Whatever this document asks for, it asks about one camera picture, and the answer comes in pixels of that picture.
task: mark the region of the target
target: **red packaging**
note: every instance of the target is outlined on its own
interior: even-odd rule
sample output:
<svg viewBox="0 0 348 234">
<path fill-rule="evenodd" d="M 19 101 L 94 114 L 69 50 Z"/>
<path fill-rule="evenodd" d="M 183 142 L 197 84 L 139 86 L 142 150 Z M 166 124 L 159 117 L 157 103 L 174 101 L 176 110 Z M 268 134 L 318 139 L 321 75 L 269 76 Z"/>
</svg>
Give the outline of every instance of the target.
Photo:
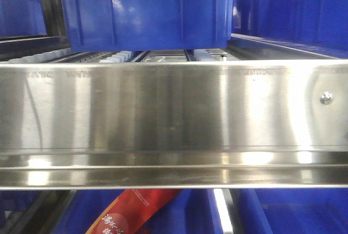
<svg viewBox="0 0 348 234">
<path fill-rule="evenodd" d="M 86 234 L 135 234 L 178 189 L 128 189 L 97 218 Z"/>
</svg>

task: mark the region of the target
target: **stainless steel shelf rail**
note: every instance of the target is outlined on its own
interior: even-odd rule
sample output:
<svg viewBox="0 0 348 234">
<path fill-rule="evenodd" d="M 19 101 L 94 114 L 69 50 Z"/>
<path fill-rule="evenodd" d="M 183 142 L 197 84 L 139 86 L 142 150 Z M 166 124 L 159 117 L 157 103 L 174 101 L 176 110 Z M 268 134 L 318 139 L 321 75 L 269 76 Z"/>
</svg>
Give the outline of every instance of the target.
<svg viewBox="0 0 348 234">
<path fill-rule="evenodd" d="M 0 66 L 0 189 L 348 186 L 348 61 Z"/>
</svg>

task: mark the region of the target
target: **white roller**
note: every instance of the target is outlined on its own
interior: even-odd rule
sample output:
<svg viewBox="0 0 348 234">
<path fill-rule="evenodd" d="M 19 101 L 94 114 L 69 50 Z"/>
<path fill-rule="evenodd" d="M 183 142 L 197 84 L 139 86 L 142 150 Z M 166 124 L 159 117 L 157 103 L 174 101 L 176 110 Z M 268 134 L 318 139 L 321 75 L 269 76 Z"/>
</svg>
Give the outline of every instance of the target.
<svg viewBox="0 0 348 234">
<path fill-rule="evenodd" d="M 133 57 L 134 53 L 132 51 L 121 51 L 120 53 L 128 53 L 129 58 Z"/>
<path fill-rule="evenodd" d="M 125 61 L 127 61 L 127 60 L 129 60 L 131 58 L 131 56 L 128 53 L 121 53 L 121 52 L 119 52 L 116 55 L 117 56 L 125 56 L 126 57 Z"/>
<path fill-rule="evenodd" d="M 22 59 L 27 60 L 27 62 L 30 64 L 36 64 L 40 62 L 40 60 L 36 56 L 25 56 Z"/>
<path fill-rule="evenodd" d="M 102 59 L 99 62 L 100 63 L 121 63 L 121 59 L 119 57 L 108 57 L 107 59 Z"/>
<path fill-rule="evenodd" d="M 121 62 L 124 62 L 127 60 L 127 56 L 124 54 L 113 54 L 111 57 L 121 58 Z"/>
<path fill-rule="evenodd" d="M 23 59 L 23 58 L 16 58 L 16 59 L 9 60 L 9 63 L 11 63 L 11 64 L 27 64 L 28 61 L 26 59 Z"/>
</svg>

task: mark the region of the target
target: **metal rail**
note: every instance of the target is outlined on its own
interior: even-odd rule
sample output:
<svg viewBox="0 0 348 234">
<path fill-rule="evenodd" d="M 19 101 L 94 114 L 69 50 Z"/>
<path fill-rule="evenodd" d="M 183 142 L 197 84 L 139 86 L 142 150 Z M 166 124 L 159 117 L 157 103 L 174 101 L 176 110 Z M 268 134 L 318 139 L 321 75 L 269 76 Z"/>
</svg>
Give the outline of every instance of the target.
<svg viewBox="0 0 348 234">
<path fill-rule="evenodd" d="M 348 186 L 348 61 L 0 66 L 1 189 Z"/>
</svg>

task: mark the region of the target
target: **bolt head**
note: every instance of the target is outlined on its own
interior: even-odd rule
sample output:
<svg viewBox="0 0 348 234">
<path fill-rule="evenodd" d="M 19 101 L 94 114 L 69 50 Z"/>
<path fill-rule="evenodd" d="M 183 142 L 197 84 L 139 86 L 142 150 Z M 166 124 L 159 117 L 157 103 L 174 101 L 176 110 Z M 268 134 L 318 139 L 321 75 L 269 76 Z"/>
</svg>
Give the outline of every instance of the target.
<svg viewBox="0 0 348 234">
<path fill-rule="evenodd" d="M 320 102 L 322 104 L 328 105 L 330 103 L 332 103 L 333 101 L 333 95 L 331 92 L 326 91 L 324 92 L 321 96 L 320 96 Z"/>
</svg>

